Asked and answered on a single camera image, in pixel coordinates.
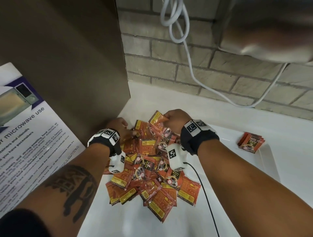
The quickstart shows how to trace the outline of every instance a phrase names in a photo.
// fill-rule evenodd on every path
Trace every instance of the wristband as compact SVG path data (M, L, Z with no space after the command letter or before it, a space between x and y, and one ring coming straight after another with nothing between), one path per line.
M188 151L191 155L198 154L198 148L202 142L217 139L216 131L202 120L190 120L181 131L182 149Z
M109 157L112 157L122 153L120 143L118 142L119 139L120 134L115 129L102 129L89 139L87 147L93 143L103 144L110 149Z

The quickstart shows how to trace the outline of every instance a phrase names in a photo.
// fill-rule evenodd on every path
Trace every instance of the white cable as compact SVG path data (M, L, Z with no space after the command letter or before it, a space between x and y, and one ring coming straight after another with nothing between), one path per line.
M206 85L202 84L200 81L198 81L194 74L193 74L193 70L192 70L192 64L191 64L191 58L190 58L190 54L189 54L189 50L188 50L188 46L187 46L187 43L186 43L186 38L188 36L188 33L189 33L189 28L190 28L190 24L189 24L189 16L188 16L188 13L187 13L187 10L186 10L186 7L185 7L185 4L183 2L183 0L171 0L171 8L172 8L172 11L171 11L171 16L168 20L165 20L165 12L166 12L166 9L167 9L167 6L169 4L170 0L164 0L164 3L163 3L163 7L162 7L162 10L161 10L161 24L163 26L168 26L168 31L170 33L170 37L171 37L171 40L174 42L174 43L181 43L183 42L184 44L184 47L185 47L185 51L186 51L186 54L187 54L187 59L188 59L188 64L189 64L189 69L190 69L190 74L191 74L191 77L193 78L193 80L198 83L200 86L206 88L207 90L209 91L212 91L213 93L223 97L226 101L228 101L229 103L231 103L232 105L236 106L236 107L240 107L240 108L251 108L251 107L255 107L257 104L259 104L263 99L264 97L267 95L267 93L271 90L271 88L275 85L275 83L277 82L277 80L279 79L280 75L282 74L282 72L284 71L284 69L286 68L287 66L287 63L284 63L278 74L276 75L276 77L274 78L274 80L272 81L272 83L269 85L269 87L266 89L266 91L263 93L263 95L260 97L260 99L258 99L257 102L251 104L251 105L240 105L240 104L236 104L234 102L232 102L230 99L228 99L225 95L223 95L222 93L212 89L212 88L209 88L207 87ZM184 18L185 18L185 23L186 23L186 28L185 28L185 33L183 33L182 31L182 28L178 22L178 17L180 15L183 15ZM174 36L173 36L173 31L172 31L172 25L173 24L176 24L177 25L177 28L180 32L180 35L181 35L181 38L180 39L176 39Z

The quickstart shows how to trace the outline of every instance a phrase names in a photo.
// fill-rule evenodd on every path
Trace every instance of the hand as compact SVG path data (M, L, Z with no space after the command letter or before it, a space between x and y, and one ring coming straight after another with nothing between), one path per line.
M164 121L162 127L170 128L176 134L180 134L182 127L192 118L181 109L170 110L164 114L169 120Z
M128 123L123 118L117 118L111 120L105 128L115 129L120 134L120 143L123 143L125 140L130 139L132 136L137 134L136 131L131 131L127 129Z

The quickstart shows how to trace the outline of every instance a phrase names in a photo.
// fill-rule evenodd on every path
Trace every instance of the brown panel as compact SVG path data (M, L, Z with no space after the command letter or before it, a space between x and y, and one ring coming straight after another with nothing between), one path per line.
M0 63L12 62L86 144L130 98L114 0L9 0Z

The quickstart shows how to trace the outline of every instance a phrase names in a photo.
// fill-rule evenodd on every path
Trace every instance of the tattoo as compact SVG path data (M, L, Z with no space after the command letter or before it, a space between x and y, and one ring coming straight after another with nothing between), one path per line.
M64 169L46 181L45 187L60 189L61 193L66 192L67 200L63 205L64 216L68 216L71 213L71 207L76 202L80 202L80 208L73 217L73 223L75 223L91 205L90 199L97 191L97 182L84 168L66 165Z

